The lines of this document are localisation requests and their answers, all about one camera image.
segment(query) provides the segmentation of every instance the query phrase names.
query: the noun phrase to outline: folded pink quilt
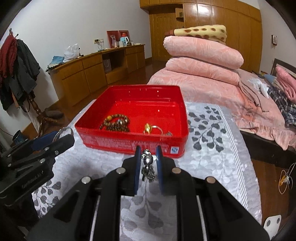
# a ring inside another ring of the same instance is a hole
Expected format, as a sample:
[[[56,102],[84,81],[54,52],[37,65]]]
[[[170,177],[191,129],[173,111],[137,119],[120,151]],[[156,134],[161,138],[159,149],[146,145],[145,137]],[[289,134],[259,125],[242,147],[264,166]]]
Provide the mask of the folded pink quilt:
[[[296,103],[296,79],[280,66],[276,67],[276,77],[288,99]]]
[[[238,69],[241,78],[254,78],[256,75]],[[249,129],[256,135],[274,140],[284,150],[288,146],[296,148],[296,135],[292,128],[285,127],[285,120],[271,99],[269,112],[249,101],[239,87],[200,76],[176,73],[162,69],[150,79],[149,85],[178,85],[185,101],[218,104],[231,109],[239,128]]]
[[[172,57],[166,63],[165,68],[170,71],[223,81],[231,85],[238,85],[240,80],[238,73],[234,70],[188,57]]]
[[[244,63],[239,51],[206,39],[169,36],[163,46],[172,56],[196,58],[229,69],[238,69]]]

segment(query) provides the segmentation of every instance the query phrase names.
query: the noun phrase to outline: metal keychain figurine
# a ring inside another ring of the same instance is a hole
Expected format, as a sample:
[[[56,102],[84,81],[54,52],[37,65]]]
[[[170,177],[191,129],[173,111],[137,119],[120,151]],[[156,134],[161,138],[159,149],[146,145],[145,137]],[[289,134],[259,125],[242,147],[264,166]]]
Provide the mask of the metal keychain figurine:
[[[151,152],[148,149],[146,149],[142,152],[141,158],[144,162],[144,166],[141,170],[141,173],[143,174],[142,181],[144,181],[145,177],[147,177],[148,181],[151,183],[154,181],[154,175],[155,175],[155,172],[152,166],[153,156],[151,155]]]

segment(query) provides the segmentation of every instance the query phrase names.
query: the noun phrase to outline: plaid shirt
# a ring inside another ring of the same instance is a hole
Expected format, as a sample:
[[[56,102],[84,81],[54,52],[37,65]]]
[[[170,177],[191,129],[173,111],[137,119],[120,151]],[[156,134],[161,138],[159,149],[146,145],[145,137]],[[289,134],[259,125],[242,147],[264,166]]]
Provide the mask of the plaid shirt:
[[[285,119],[285,123],[296,126],[296,105],[287,98],[284,92],[280,91],[276,87],[270,86],[268,94],[281,111],[281,114]]]

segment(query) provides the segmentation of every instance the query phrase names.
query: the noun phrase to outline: black jacket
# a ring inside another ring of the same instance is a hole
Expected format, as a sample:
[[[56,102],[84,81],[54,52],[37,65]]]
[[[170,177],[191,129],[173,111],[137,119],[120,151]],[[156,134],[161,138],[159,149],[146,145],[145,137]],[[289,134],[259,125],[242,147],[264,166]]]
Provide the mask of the black jacket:
[[[14,77],[7,77],[2,82],[0,101],[4,110],[13,104],[11,91],[20,105],[25,100],[24,93],[30,93],[36,87],[40,66],[28,46],[17,40],[17,57],[14,62]]]

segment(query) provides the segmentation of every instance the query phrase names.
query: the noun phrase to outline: wall socket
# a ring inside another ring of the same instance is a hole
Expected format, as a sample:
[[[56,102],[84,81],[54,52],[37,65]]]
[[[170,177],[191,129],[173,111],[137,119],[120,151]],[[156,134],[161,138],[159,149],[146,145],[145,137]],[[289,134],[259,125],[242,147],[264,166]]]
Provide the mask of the wall socket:
[[[104,43],[104,39],[94,39],[94,44],[98,44],[98,42]]]

